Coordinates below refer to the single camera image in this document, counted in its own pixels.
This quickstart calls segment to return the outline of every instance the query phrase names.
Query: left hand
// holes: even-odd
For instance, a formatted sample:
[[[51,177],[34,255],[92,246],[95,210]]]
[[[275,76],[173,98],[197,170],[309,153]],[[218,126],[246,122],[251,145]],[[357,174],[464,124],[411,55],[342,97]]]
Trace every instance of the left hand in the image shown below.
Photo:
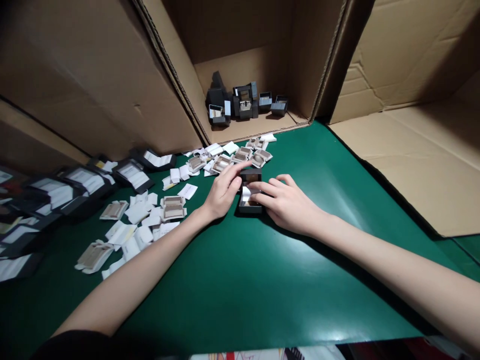
[[[235,194],[242,186],[239,173],[252,165],[252,161],[240,162],[227,166],[213,181],[205,203],[200,207],[210,221],[221,218],[229,211]]]

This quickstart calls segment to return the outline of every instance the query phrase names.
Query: brown cardboard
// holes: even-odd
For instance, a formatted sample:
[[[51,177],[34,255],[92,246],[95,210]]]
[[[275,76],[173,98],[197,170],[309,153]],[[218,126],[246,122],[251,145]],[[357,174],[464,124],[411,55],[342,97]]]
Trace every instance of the brown cardboard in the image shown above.
[[[134,0],[134,4],[193,124],[211,144],[311,124],[334,65],[332,56],[342,48],[344,57],[351,58],[373,2]],[[354,5],[363,11],[354,14],[350,11]],[[345,32],[353,15],[355,28]],[[289,114],[281,119],[267,115],[232,121],[230,127],[212,131],[205,99],[217,70],[227,89],[256,81],[259,92],[289,96]],[[338,83],[338,92],[342,79],[331,78]]]
[[[377,0],[331,124],[445,99],[479,68],[477,0]]]
[[[47,173],[89,157],[24,113],[0,101],[0,162],[24,174]]]
[[[86,153],[202,145],[129,1],[10,1],[0,14],[0,94]]]
[[[330,128],[443,237],[480,233],[480,72],[448,100]]]

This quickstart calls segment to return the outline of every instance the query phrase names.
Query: sleeve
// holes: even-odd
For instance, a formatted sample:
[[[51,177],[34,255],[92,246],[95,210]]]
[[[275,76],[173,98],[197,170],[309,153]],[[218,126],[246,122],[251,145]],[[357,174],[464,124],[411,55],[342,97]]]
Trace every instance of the sleeve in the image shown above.
[[[114,340],[97,331],[71,330],[48,339],[31,357],[41,359],[124,359]]]

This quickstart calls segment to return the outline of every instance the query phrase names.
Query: green work surface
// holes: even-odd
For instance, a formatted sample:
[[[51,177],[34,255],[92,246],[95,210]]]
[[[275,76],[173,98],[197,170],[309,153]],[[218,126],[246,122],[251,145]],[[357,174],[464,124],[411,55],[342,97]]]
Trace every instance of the green work surface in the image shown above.
[[[477,241],[476,243],[470,241],[467,244],[471,245],[474,250],[478,249],[478,236],[475,240]],[[459,238],[448,238],[445,240],[437,241],[435,242],[435,244],[448,256],[450,260],[453,261],[453,263],[459,268],[460,273],[469,277],[470,279],[480,282],[480,266],[478,265],[478,262],[475,262],[475,260],[472,258],[472,255],[464,249],[461,241],[459,242]]]
[[[319,123],[277,135],[263,179],[291,174],[325,211],[393,244],[457,270]],[[182,165],[185,158],[178,160]],[[166,173],[150,189],[176,195],[185,182],[163,192]],[[207,197],[214,177],[193,177],[199,186],[189,212]],[[128,200],[122,189],[112,200]],[[285,346],[339,344],[417,337],[434,331],[418,314],[360,267],[311,239],[275,227],[267,218],[227,216],[201,232],[117,333],[156,354],[198,354]],[[74,270],[113,221],[100,212],[63,226],[45,249],[37,273],[0,285],[1,347],[26,357],[45,341],[102,281],[100,273]],[[115,253],[102,268],[121,255]]]
[[[454,237],[455,243],[480,264],[480,235]]]

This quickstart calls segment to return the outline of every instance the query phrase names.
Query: hand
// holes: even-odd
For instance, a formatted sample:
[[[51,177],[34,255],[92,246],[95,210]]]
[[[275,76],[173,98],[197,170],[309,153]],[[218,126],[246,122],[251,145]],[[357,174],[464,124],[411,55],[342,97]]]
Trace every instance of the hand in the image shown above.
[[[330,216],[300,190],[290,175],[278,175],[268,180],[268,183],[252,182],[248,187],[272,196],[255,193],[250,200],[265,206],[275,224],[291,232],[311,237],[314,225]]]
[[[242,179],[238,176],[240,170],[251,165],[251,161],[229,165],[215,178],[205,203],[200,207],[209,221],[221,218],[229,211],[242,186]]]

